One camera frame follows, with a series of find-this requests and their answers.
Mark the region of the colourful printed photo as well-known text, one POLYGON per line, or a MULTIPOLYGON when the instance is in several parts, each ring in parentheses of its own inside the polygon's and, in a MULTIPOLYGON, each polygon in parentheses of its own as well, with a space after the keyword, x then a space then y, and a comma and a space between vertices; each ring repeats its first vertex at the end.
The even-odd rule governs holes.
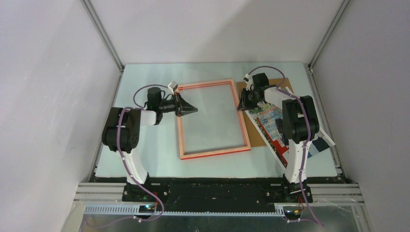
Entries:
POLYGON ((275 87, 266 90, 268 90, 268 96, 274 98, 273 101, 269 103, 260 102, 258 107, 246 109, 245 112, 263 137, 265 144, 274 155, 281 169, 285 170, 290 155, 289 139, 285 134, 282 115, 282 102, 287 100, 288 97, 282 93, 272 94, 276 91, 275 87))

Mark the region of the clear acrylic sheet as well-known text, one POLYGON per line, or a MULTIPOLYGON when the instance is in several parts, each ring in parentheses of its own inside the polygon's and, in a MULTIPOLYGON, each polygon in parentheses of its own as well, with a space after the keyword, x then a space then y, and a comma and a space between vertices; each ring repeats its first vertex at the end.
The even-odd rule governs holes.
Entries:
POLYGON ((184 155, 246 145, 230 84, 181 91, 196 113, 181 117, 184 155))

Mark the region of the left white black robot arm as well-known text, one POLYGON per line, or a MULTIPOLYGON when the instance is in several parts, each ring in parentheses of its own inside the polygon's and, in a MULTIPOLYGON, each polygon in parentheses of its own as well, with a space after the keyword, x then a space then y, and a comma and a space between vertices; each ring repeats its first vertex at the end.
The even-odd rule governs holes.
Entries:
POLYGON ((148 172, 139 155, 133 154, 139 142, 141 126, 160 124, 165 113, 182 117, 198 112, 177 92, 177 87, 178 84, 172 82, 168 86, 151 84, 138 89, 135 93, 147 88, 144 106, 112 107, 103 128, 103 145, 120 157, 127 182, 137 185, 134 195, 141 201, 148 201, 153 195, 153 188, 145 183, 148 172))

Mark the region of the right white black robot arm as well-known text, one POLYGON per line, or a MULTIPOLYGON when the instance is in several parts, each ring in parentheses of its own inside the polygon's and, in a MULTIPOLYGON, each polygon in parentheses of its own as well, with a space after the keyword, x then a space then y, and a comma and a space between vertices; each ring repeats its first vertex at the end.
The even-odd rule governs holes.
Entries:
POLYGON ((281 189, 282 198, 294 202, 301 195, 296 184, 307 178, 310 145, 320 131, 313 98, 299 97, 288 87, 271 84, 265 73, 247 73, 244 83, 237 110, 250 117, 268 145, 275 149, 289 183, 281 189))

